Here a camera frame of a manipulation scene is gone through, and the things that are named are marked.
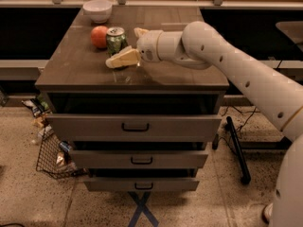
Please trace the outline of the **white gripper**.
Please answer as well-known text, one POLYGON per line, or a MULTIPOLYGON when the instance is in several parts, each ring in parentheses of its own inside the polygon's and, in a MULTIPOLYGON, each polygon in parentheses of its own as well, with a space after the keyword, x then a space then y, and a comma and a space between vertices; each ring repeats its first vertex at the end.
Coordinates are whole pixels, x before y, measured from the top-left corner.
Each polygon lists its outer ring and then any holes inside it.
POLYGON ((157 45, 162 33, 162 30, 148 31, 147 29, 136 27, 134 35, 139 38, 136 43, 137 49, 132 48, 130 45, 123 48, 106 60, 106 66, 111 69, 121 68, 138 64, 140 59, 146 62, 160 62, 157 45))

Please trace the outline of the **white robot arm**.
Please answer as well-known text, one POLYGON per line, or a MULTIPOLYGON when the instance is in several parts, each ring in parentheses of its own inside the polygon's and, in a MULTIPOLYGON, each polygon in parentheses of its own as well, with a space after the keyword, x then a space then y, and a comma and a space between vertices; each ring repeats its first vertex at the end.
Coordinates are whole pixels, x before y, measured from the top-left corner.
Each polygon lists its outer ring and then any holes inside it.
POLYGON ((279 170, 269 227, 303 227, 303 86, 227 42, 212 26, 196 21, 181 31, 136 28, 136 47, 106 60, 110 68, 172 61, 188 68, 211 65, 292 141, 279 170))

